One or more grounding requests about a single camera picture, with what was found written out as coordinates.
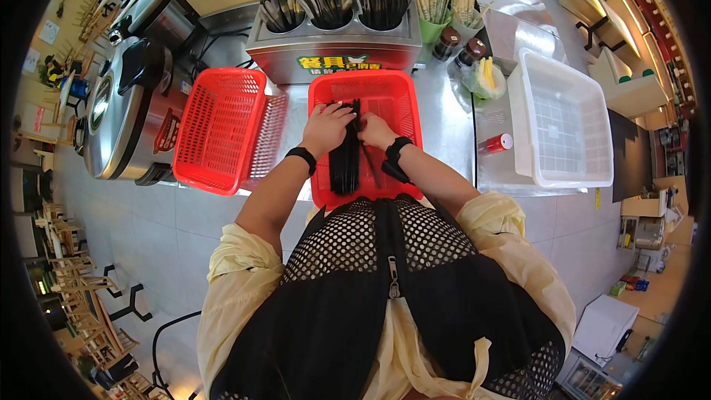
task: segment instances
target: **rice cooker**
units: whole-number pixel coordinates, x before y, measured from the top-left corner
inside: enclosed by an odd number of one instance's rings
[[[125,0],[109,30],[109,43],[129,36],[153,37],[177,49],[195,30],[198,14],[186,0]]]
[[[89,174],[137,185],[174,181],[173,148],[191,84],[162,43],[132,36],[118,44],[76,127],[76,150]]]

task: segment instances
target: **red plastic basket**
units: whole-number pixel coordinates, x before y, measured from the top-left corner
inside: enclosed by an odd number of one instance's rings
[[[316,104],[353,99],[360,99],[361,113],[370,111],[385,119],[387,125],[398,135],[410,138],[414,145],[422,148],[417,97],[413,80],[408,75],[397,70],[368,70],[343,71],[318,77],[308,87],[308,114],[311,114]],[[316,164],[316,173],[311,177],[311,196],[316,207],[325,205],[326,209],[332,209],[361,196],[370,199],[394,198],[403,192],[417,199],[422,197],[422,192],[414,185],[403,184],[380,171],[385,152],[370,146],[365,147],[365,151],[373,164],[380,188],[376,186],[368,161],[361,150],[358,190],[349,195],[338,196],[331,191],[328,155],[324,155]]]
[[[267,77],[243,68],[206,69],[188,97],[173,156],[176,179],[232,196],[250,175]]]

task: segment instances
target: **hand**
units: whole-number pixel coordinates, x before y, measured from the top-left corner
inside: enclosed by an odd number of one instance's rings
[[[367,146],[385,150],[395,142],[397,134],[387,126],[383,118],[368,112],[360,117],[360,122],[365,128],[358,134],[358,139]]]
[[[308,118],[304,138],[298,146],[306,147],[316,160],[342,144],[346,126],[356,117],[351,107],[341,108],[342,105],[341,101],[330,106],[319,103]]]

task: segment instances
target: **zipper pull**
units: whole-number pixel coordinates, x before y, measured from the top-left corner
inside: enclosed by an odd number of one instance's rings
[[[390,298],[398,298],[400,296],[400,284],[397,282],[397,265],[395,256],[387,257],[387,265],[390,267]]]

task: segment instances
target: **cutlery holder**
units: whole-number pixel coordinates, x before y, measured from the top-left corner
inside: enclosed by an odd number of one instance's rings
[[[371,30],[354,12],[337,30],[320,30],[307,17],[293,30],[272,33],[257,15],[245,50],[273,83],[310,84],[337,71],[391,69],[409,74],[421,48],[413,1],[402,22],[387,31]]]

